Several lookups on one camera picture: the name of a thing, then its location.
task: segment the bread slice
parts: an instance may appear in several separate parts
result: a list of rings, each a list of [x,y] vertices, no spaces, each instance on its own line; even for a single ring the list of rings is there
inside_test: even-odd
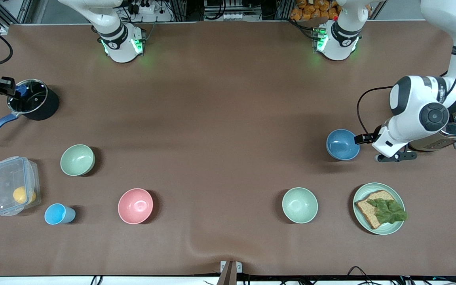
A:
[[[377,229],[381,226],[381,223],[378,221],[378,218],[376,218],[376,207],[372,206],[371,204],[367,203],[367,200],[371,199],[384,199],[384,200],[395,200],[393,196],[390,195],[390,193],[386,192],[385,190],[379,190],[374,193],[371,193],[367,198],[356,202],[356,206],[362,212],[364,215],[365,219],[369,223],[370,227],[372,229]]]

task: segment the yellow fruit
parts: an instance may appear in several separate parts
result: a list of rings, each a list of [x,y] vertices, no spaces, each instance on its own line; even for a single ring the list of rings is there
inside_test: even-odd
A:
[[[27,193],[26,189],[22,186],[13,191],[13,199],[19,203],[23,204],[26,199],[27,199]],[[36,193],[33,192],[33,196],[31,197],[31,200],[27,202],[28,204],[32,203],[36,199]]]

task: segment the bowl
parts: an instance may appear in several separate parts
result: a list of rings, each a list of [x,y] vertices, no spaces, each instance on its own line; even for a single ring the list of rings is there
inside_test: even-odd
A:
[[[284,194],[283,211],[291,222],[305,224],[311,222],[318,213],[318,200],[306,188],[292,188]]]
[[[94,167],[94,153],[84,144],[70,146],[61,156],[61,170],[70,176],[84,175]]]
[[[328,135],[326,150],[337,160],[350,160],[358,155],[360,146],[355,144],[355,134],[349,130],[338,129]]]
[[[356,191],[355,196],[353,197],[353,212],[355,212],[355,217],[360,223],[360,225],[362,225],[362,227],[364,227],[367,231],[370,231],[371,233],[378,235],[393,234],[402,227],[404,222],[394,222],[393,224],[386,222],[385,224],[382,224],[379,228],[373,229],[371,225],[369,225],[369,222],[367,222],[367,220],[365,219],[362,212],[360,212],[360,209],[358,209],[358,207],[356,206],[356,202],[367,198],[367,196],[371,195],[371,193],[379,190],[385,190],[386,192],[388,192],[395,199],[395,202],[397,202],[400,205],[400,207],[404,209],[404,211],[406,210],[402,198],[390,186],[378,182],[371,182],[361,186]]]
[[[135,188],[123,194],[117,205],[117,211],[121,220],[135,225],[149,218],[153,206],[149,192]]]

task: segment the black pot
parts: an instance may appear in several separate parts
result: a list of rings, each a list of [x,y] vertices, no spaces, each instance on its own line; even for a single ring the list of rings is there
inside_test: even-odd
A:
[[[0,119],[0,128],[20,115],[34,121],[48,119],[59,107],[57,94],[40,80],[28,79],[18,83],[15,95],[20,96],[20,100],[8,98],[11,113]]]
[[[17,92],[21,99],[8,98],[8,108],[17,114],[35,121],[50,118],[59,107],[57,94],[45,83],[36,79],[28,79],[17,84]]]

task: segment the pink bowl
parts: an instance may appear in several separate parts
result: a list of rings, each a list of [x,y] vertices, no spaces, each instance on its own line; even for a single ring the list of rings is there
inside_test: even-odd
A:
[[[135,188],[123,194],[119,200],[117,211],[124,222],[135,225],[149,218],[153,205],[149,192]]]

